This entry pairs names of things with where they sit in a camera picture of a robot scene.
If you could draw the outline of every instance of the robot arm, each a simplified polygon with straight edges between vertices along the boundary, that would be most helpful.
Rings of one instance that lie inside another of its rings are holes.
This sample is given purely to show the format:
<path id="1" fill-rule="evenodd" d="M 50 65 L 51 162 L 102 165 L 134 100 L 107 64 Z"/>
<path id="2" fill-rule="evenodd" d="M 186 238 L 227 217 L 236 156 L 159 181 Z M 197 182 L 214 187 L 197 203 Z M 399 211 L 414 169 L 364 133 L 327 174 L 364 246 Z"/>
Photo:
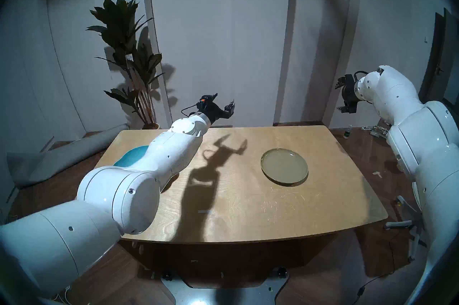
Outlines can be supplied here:
<path id="1" fill-rule="evenodd" d="M 390 66 L 359 80 L 347 74 L 338 80 L 336 89 L 340 87 L 341 112 L 355 113 L 358 102 L 366 100 L 392 124 L 387 143 L 399 169 L 413 181 L 429 251 L 424 274 L 407 301 L 411 304 L 459 232 L 459 131 L 445 105 L 422 104 L 413 84 Z"/>
<path id="2" fill-rule="evenodd" d="M 210 125 L 233 115 L 234 102 L 221 110 L 216 96 L 202 96 L 197 112 L 176 120 L 132 165 L 90 171 L 75 200 L 0 227 L 1 246 L 40 296 L 70 285 L 123 234 L 150 226 L 167 182 L 191 162 Z"/>

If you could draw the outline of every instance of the plant pot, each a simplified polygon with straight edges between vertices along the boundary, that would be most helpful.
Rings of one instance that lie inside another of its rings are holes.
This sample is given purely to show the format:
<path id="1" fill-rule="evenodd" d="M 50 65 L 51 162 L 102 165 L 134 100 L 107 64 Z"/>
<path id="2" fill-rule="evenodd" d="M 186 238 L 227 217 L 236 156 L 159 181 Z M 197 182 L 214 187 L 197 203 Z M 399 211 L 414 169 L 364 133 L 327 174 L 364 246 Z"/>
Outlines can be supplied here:
<path id="1" fill-rule="evenodd" d="M 157 123 L 146 123 L 142 127 L 142 130 L 158 130 L 159 125 Z"/>

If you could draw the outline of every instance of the round plate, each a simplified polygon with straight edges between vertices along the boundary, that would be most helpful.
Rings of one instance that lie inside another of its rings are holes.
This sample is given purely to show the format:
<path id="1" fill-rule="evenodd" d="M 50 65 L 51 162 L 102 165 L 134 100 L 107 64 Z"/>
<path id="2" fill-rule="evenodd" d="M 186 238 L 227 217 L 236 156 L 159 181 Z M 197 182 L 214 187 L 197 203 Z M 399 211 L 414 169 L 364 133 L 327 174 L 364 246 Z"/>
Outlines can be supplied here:
<path id="1" fill-rule="evenodd" d="M 265 175 L 281 184 L 295 184 L 307 177 L 307 163 L 294 151 L 274 148 L 261 157 L 261 169 Z"/>

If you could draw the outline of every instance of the potted plant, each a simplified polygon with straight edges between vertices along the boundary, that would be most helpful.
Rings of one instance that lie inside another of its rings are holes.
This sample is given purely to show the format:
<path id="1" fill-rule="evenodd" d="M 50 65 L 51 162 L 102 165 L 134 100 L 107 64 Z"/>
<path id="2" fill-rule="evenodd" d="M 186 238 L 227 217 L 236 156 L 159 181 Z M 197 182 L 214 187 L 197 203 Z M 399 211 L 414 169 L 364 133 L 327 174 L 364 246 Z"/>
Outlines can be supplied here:
<path id="1" fill-rule="evenodd" d="M 111 89 L 105 93 L 122 104 L 131 106 L 143 121 L 143 129 L 156 129 L 159 125 L 155 122 L 155 112 L 151 99 L 151 84 L 162 74 L 156 75 L 156 66 L 161 62 L 162 55 L 148 54 L 144 44 L 136 48 L 135 33 L 149 20 L 139 25 L 144 15 L 135 20 L 135 11 L 139 4 L 135 0 L 126 2 L 117 0 L 104 0 L 103 8 L 95 7 L 90 10 L 94 17 L 106 26 L 89 26 L 87 31 L 100 34 L 106 44 L 112 47 L 113 61 L 102 57 L 110 63 L 120 67 L 129 77 L 130 82 L 126 89 Z"/>

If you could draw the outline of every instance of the cable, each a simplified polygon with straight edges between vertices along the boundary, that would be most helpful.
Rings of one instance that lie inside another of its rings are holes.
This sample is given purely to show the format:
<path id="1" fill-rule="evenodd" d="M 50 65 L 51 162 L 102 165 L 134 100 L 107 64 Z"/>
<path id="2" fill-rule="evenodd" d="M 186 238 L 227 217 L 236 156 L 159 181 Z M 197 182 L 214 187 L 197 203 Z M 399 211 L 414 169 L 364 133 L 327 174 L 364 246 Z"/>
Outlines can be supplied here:
<path id="1" fill-rule="evenodd" d="M 65 301 L 67 302 L 68 305 L 72 305 L 72 304 L 67 300 L 67 291 L 68 291 L 68 289 L 66 288 L 66 289 L 65 289 L 65 293 L 64 293 Z"/>
<path id="2" fill-rule="evenodd" d="M 354 305 L 356 302 L 358 302 L 359 299 L 360 299 L 360 295 L 357 296 L 357 299 L 355 299 L 355 301 L 352 303 L 352 305 Z"/>
<path id="3" fill-rule="evenodd" d="M 189 107 L 185 107 L 184 109 L 182 109 L 181 113 L 182 113 L 183 115 L 185 115 L 186 117 L 189 117 L 188 115 L 186 115 L 186 113 L 183 112 L 183 110 L 191 109 L 192 107 L 195 107 L 195 106 L 196 106 L 196 104 L 193 104 L 192 106 L 189 106 Z"/>
<path id="4" fill-rule="evenodd" d="M 354 73 L 354 80 L 357 81 L 357 73 L 364 73 L 364 74 L 368 74 L 368 72 L 365 72 L 365 71 L 356 71 Z"/>
<path id="5" fill-rule="evenodd" d="M 358 300 L 360 299 L 360 297 L 363 295 L 364 291 L 365 291 L 365 287 L 370 284 L 372 281 L 376 280 L 376 279 L 379 279 L 381 277 L 386 277 L 388 275 L 391 275 L 391 274 L 394 274 L 395 272 L 395 261 L 394 261 L 394 251 L 392 250 L 392 246 L 391 246 L 391 242 L 394 238 L 396 238 L 398 235 L 400 234 L 400 231 L 397 232 L 397 234 L 391 238 L 391 240 L 389 241 L 389 248 L 391 249 L 391 254 L 392 254 L 392 272 L 390 273 L 387 273 L 387 274 L 383 274 L 383 275 L 380 275 L 379 277 L 376 277 L 376 278 L 373 278 L 371 279 L 370 281 L 366 282 L 363 286 L 361 286 L 359 289 L 358 289 L 358 292 L 357 292 L 357 299 L 355 299 L 355 301 L 352 303 L 352 305 L 354 305 L 356 302 L 358 302 Z"/>

